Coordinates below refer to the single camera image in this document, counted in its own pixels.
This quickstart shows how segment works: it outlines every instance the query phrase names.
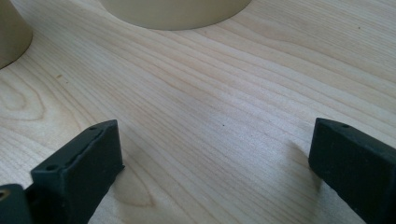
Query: wooden table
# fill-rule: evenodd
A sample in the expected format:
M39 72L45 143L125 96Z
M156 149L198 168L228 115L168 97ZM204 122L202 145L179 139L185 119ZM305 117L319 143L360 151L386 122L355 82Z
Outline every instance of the wooden table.
M253 0L177 32L12 2L35 35L0 71L0 184L117 119L126 169L90 223L362 223L307 156L317 117L396 147L395 1Z

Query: beige cylindrical object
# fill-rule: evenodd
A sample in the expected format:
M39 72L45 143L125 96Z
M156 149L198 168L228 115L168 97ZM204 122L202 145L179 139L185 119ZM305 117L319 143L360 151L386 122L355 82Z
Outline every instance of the beige cylindrical object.
M32 41L32 29L9 0L0 0L0 68L15 62Z
M113 15L158 30L199 28L224 21L251 0L100 0Z

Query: black clamp jaw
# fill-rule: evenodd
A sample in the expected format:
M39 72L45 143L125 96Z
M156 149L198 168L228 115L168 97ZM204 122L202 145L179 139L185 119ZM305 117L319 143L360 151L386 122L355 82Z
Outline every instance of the black clamp jaw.
M117 121L93 125L37 165L26 190L0 186L0 223L88 223L123 167Z
M309 165L367 223L396 223L396 149L317 119Z

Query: screw hole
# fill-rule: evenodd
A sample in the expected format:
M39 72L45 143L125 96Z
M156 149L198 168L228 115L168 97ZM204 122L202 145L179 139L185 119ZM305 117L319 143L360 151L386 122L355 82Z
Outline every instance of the screw hole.
M7 189L0 189L0 202L3 201L10 194Z
M54 171L56 169L58 169L58 165L49 165L46 167L47 171Z

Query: light wood surface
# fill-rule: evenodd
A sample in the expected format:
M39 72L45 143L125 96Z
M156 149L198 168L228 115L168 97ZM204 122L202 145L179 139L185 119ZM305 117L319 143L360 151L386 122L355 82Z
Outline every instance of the light wood surface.
M395 1L253 0L178 32L12 2L34 39L0 70L0 184L117 119L126 169L92 224L363 223L307 156L316 117L396 147Z

